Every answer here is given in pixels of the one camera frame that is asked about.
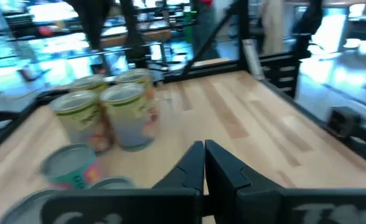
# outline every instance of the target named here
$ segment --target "tin can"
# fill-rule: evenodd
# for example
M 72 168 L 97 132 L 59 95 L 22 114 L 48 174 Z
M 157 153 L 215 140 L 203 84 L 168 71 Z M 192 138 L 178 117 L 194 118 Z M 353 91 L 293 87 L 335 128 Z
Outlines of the tin can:
M 154 140 L 156 120 L 148 113 L 143 85 L 124 83 L 110 87 L 101 94 L 101 100 L 123 149 L 137 151 Z
M 71 84 L 72 91 L 91 90 L 100 95 L 108 87 L 102 75 L 90 75 L 79 78 Z
M 144 85 L 146 99 L 148 103 L 148 113 L 153 116 L 153 119 L 158 120 L 159 110 L 156 105 L 156 92 L 151 78 L 151 71 L 145 68 L 136 68 L 118 75 L 115 79 L 116 84 L 122 83 L 139 83 Z
M 0 224 L 42 223 L 40 210 L 57 190 L 41 190 L 15 203 L 1 218 Z
M 132 189 L 134 185 L 127 177 L 110 177 L 93 184 L 91 189 Z
M 68 93 L 50 102 L 71 142 L 87 143 L 97 154 L 110 149 L 115 138 L 98 102 L 97 94 L 88 90 Z
M 87 189 L 103 178 L 96 155 L 86 144 L 71 144 L 53 152 L 40 168 L 56 188 Z

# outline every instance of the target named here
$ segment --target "can lid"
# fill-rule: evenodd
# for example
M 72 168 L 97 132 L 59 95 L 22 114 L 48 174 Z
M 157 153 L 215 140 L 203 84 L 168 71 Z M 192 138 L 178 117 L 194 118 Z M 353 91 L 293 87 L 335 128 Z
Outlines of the can lid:
M 41 223 L 40 210 L 57 190 L 41 190 L 15 203 L 1 217 L 0 224 Z
M 75 80 L 72 84 L 72 88 L 85 88 L 90 85 L 100 83 L 103 81 L 103 77 L 101 75 L 90 75 L 87 77 L 79 78 Z
M 102 101 L 118 102 L 144 93 L 144 86 L 138 83 L 124 83 L 106 89 L 100 96 Z
M 151 72 L 145 68 L 136 68 L 132 70 L 128 70 L 121 75 L 118 75 L 115 78 L 117 83 L 128 83 L 128 82 L 136 82 L 137 80 L 142 79 L 145 76 L 150 75 Z
M 71 144 L 46 158 L 40 172 L 46 177 L 60 177 L 76 171 L 94 157 L 93 151 L 86 144 Z
M 90 189 L 131 189 L 132 180 L 127 177 L 110 177 L 93 184 Z
M 50 102 L 53 111 L 62 112 L 79 108 L 97 100 L 97 94 L 90 90 L 67 93 Z

